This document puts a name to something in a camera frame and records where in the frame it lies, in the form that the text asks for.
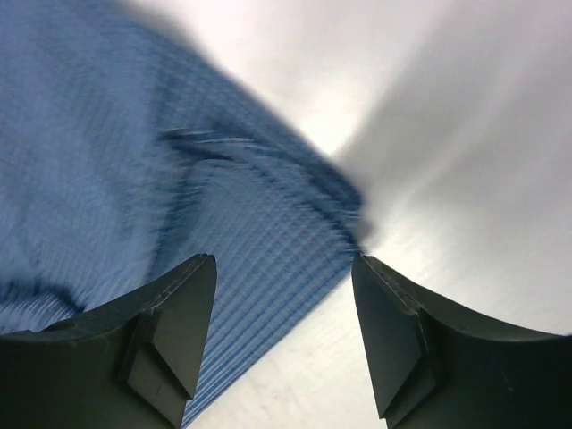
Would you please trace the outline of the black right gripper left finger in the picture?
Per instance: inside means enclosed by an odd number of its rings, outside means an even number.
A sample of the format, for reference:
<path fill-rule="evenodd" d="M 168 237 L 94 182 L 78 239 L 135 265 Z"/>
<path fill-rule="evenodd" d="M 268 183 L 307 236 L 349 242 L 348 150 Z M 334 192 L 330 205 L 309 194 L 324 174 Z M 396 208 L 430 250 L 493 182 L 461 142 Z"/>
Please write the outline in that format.
<path fill-rule="evenodd" d="M 39 332 L 1 338 L 4 428 L 179 428 L 214 305 L 215 258 Z"/>

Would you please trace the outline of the blue checked long sleeve shirt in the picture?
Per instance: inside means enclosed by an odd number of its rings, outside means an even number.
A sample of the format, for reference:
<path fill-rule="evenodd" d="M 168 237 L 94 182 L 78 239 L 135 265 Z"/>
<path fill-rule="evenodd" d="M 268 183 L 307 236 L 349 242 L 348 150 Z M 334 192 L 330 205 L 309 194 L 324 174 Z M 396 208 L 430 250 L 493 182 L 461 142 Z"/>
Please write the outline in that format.
<path fill-rule="evenodd" d="M 254 98 L 114 2 L 2 2 L 1 338 L 211 255 L 182 428 L 344 278 L 360 208 Z"/>

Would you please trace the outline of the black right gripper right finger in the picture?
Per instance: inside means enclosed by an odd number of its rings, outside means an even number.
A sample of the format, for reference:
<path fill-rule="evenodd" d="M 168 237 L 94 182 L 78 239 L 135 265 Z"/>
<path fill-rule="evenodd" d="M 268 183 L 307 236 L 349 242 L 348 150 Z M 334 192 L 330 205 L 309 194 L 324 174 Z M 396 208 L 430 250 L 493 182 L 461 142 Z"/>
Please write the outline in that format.
<path fill-rule="evenodd" d="M 502 322 L 375 257 L 351 270 L 379 417 L 390 428 L 568 428 L 571 339 Z"/>

